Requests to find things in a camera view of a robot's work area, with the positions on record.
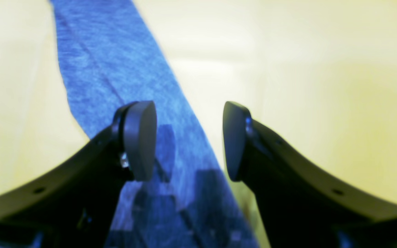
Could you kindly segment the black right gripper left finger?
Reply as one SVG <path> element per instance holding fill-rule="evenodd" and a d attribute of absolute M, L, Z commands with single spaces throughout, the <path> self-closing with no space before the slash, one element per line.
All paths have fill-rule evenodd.
<path fill-rule="evenodd" d="M 124 105 L 71 158 L 0 195 L 0 248 L 102 248 L 125 183 L 152 178 L 156 130 L 153 101 Z"/>

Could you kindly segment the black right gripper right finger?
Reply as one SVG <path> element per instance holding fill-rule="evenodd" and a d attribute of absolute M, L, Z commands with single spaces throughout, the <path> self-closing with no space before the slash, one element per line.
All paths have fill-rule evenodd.
<path fill-rule="evenodd" d="M 327 173 L 236 102 L 223 111 L 225 165 L 254 194 L 273 248 L 397 248 L 397 204 Z"/>

